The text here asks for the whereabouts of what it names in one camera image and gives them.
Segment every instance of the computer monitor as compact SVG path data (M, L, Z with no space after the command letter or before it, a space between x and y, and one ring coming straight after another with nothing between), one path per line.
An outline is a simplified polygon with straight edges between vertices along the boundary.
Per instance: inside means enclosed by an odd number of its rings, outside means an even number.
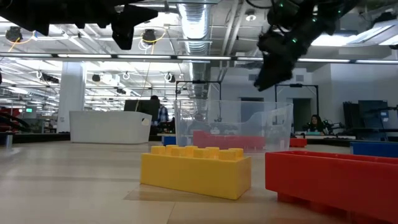
M126 100L124 111L135 111L138 103L137 112L152 115L152 121L157 121L159 114L160 101L158 100Z

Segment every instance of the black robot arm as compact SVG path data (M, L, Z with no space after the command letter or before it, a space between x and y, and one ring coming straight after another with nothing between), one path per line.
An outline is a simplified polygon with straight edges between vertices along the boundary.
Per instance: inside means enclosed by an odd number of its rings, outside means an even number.
M265 90L292 78L297 60L307 53L321 34L332 35L336 21L352 10L359 0L279 0L273 2L267 19L271 25L261 34L257 46L264 64L254 86Z

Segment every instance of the transparent container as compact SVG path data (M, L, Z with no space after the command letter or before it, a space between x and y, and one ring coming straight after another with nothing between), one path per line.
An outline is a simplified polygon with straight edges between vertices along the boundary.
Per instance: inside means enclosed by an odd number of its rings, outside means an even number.
M246 153L289 150L291 103L177 100L174 108L180 146L238 147Z

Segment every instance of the red object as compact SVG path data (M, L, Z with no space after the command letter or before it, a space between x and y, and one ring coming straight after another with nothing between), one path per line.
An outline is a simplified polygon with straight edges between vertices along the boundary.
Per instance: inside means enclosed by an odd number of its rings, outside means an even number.
M220 136L208 134L204 131L194 131L193 145L200 148L219 147L220 149L262 149L266 145L266 140L262 136Z
M290 146L291 147L305 147L305 146L307 146L307 140L306 139L291 138L290 139Z
M398 223L396 158L268 152L266 189L278 192L279 200L307 202L317 211L350 212L357 223Z

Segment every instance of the air duct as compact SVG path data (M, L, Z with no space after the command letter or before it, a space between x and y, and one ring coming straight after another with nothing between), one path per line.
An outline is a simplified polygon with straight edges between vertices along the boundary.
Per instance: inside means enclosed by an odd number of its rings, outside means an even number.
M207 39L210 26L210 5L208 4L177 4L181 15L182 31L185 39L201 40ZM185 50L189 55L208 55L208 42L185 42ZM210 80L210 64L189 64L191 80ZM195 98L205 99L207 97L208 85L193 85Z

